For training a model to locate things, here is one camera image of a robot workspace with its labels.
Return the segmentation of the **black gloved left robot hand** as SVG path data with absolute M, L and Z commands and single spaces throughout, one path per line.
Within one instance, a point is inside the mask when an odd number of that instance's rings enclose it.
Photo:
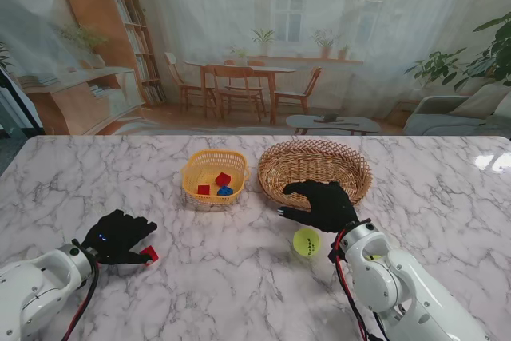
M 99 264 L 152 264 L 155 253 L 136 253 L 132 248 L 156 229 L 156 223 L 116 209 L 92 226 L 81 246 L 92 250 Z

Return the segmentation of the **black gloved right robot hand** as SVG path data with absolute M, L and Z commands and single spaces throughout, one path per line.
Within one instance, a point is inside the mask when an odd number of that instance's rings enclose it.
M 283 194 L 292 193 L 305 196 L 311 211 L 281 207 L 277 212 L 282 217 L 329 233 L 339 233 L 349 223 L 358 222 L 349 196 L 336 181 L 328 184 L 314 180 L 291 183 L 283 189 Z

